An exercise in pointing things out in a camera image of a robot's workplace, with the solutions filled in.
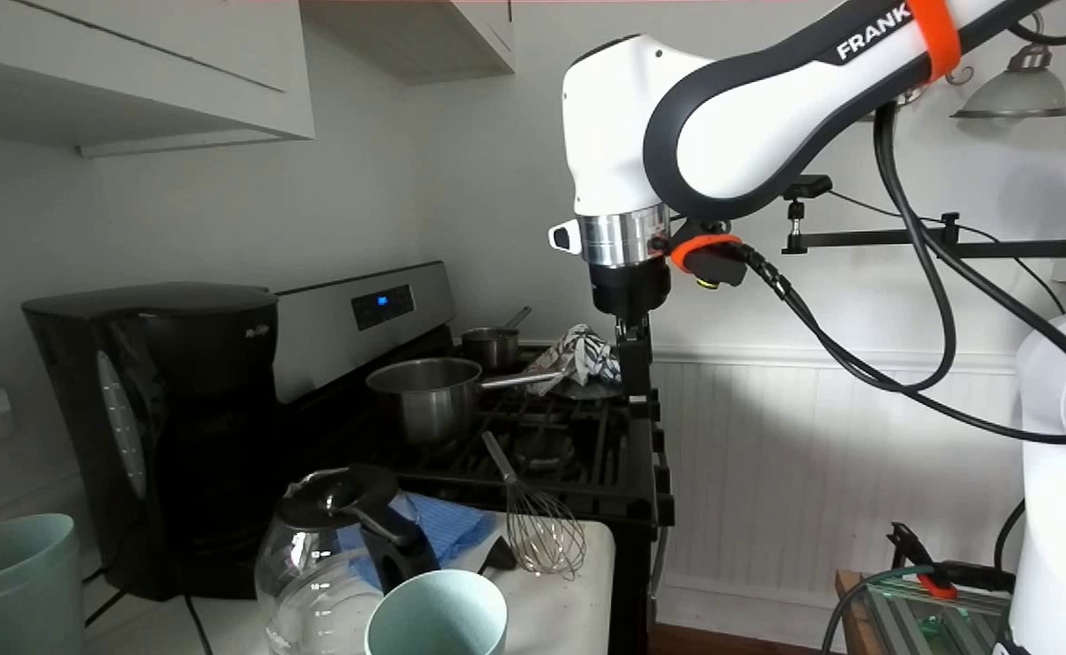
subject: black coffee maker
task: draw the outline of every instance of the black coffee maker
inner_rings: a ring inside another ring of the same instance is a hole
[[[156,283],[25,301],[84,474],[107,579],[139,596],[250,596],[287,484],[276,298]]]

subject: kitchen counter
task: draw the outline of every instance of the kitchen counter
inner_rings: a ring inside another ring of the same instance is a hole
[[[489,571],[511,608],[506,655],[603,655],[612,624],[612,571],[615,541],[603,524],[579,522],[586,530],[586,564],[579,579]],[[500,528],[461,554],[450,568],[477,571],[483,554],[500,540]],[[95,613],[113,588],[100,579],[88,587],[88,613]],[[220,655],[270,655],[261,638],[261,616],[256,600],[209,600],[197,596],[202,624]],[[351,638],[361,653],[367,616],[351,613]],[[202,655],[202,638],[182,596],[153,604],[124,596],[88,628],[88,655]]]

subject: upper cabinet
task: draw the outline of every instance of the upper cabinet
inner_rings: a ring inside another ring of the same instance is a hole
[[[307,17],[406,79],[513,74],[513,0],[302,0]]]
[[[139,154],[308,138],[295,0],[0,0],[0,136]]]

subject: white baseboard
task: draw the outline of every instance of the white baseboard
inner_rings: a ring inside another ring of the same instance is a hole
[[[749,640],[777,640],[819,649],[832,604],[789,594],[705,587],[691,579],[665,579],[659,587],[659,624],[705,633],[734,633]]]

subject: light blue mug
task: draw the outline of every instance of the light blue mug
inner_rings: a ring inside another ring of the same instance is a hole
[[[80,546],[65,512],[0,524],[0,655],[84,649]]]
[[[365,633],[367,655],[504,655],[504,588],[473,571],[427,571],[401,583]]]

